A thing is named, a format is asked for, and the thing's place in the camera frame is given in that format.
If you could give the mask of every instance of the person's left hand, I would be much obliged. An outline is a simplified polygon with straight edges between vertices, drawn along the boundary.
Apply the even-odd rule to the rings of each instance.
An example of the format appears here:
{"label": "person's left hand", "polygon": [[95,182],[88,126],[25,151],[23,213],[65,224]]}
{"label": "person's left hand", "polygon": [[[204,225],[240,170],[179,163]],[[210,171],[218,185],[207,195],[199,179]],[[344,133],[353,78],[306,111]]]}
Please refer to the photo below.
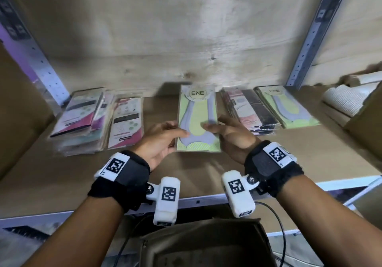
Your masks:
{"label": "person's left hand", "polygon": [[178,128],[178,122],[165,121],[152,126],[130,150],[143,158],[153,171],[168,154],[175,151],[173,140],[187,136],[189,133]]}

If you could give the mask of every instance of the white plastic sensor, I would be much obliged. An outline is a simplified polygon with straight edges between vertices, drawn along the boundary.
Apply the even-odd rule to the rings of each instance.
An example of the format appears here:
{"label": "white plastic sensor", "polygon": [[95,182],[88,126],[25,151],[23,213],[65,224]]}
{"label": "white plastic sensor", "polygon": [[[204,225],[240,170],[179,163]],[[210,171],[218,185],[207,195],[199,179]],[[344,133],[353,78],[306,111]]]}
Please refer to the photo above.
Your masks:
{"label": "white plastic sensor", "polygon": [[178,214],[180,180],[165,176],[160,185],[149,183],[146,198],[156,201],[154,225],[172,226]]}
{"label": "white plastic sensor", "polygon": [[231,170],[222,175],[224,191],[236,218],[247,216],[256,208],[249,191],[257,187],[259,183],[252,183],[248,176],[241,176],[237,170]]}

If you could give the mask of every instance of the floor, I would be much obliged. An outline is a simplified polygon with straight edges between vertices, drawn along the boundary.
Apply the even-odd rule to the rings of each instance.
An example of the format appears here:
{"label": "floor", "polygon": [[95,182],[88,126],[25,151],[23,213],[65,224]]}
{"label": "floor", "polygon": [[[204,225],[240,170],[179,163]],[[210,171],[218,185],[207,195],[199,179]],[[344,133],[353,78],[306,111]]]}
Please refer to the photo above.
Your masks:
{"label": "floor", "polygon": [[[33,227],[46,233],[51,233],[57,225]],[[270,237],[269,241],[272,250],[277,256],[281,257],[283,250],[282,237]],[[302,235],[287,235],[286,241],[286,262],[292,264],[294,267],[322,266],[322,262],[318,259]],[[21,266],[40,245],[41,243],[39,241],[0,229],[0,267]],[[114,260],[115,256],[105,258],[102,267],[112,267]],[[136,267],[138,266],[138,260],[137,254],[123,255],[117,267]]]}

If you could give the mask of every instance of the shelf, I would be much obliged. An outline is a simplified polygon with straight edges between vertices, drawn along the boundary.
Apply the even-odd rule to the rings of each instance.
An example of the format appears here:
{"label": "shelf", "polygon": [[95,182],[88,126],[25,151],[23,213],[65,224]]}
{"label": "shelf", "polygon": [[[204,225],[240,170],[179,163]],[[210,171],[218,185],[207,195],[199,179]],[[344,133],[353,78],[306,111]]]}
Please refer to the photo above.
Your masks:
{"label": "shelf", "polygon": [[[277,141],[298,158],[305,174],[324,190],[366,186],[381,173],[359,154],[362,149],[335,124],[321,117],[317,109],[317,87],[303,87],[296,97],[324,125],[278,130],[266,138]],[[218,112],[225,113],[220,96]],[[164,120],[175,120],[177,96],[146,98],[145,128]],[[86,197],[93,174],[115,152],[60,157],[46,141],[51,125],[0,181],[1,218],[37,215],[74,210]],[[221,194],[223,172],[243,167],[226,154],[184,153],[169,155],[151,174],[150,182],[158,184],[164,176],[181,181],[181,198]]]}

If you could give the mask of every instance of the person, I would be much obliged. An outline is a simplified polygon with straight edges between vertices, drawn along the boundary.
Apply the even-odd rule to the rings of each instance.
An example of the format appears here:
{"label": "person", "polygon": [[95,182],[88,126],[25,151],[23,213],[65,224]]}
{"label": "person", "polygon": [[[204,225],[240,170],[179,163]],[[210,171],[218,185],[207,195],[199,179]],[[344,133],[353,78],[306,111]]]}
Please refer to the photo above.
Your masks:
{"label": "person", "polygon": [[[219,121],[225,125],[204,124],[203,128],[219,134],[224,152],[241,164],[264,143],[232,118],[221,116]],[[148,179],[149,172],[175,151],[169,146],[174,139],[188,135],[175,121],[150,128],[125,153],[148,169],[148,173],[142,170],[130,186],[136,193],[132,195],[117,182],[97,178],[89,196],[23,267],[101,266],[124,213],[139,206],[135,197],[145,194],[140,194],[137,181]],[[382,266],[382,231],[337,202],[302,171],[284,177],[274,196],[325,265]]]}

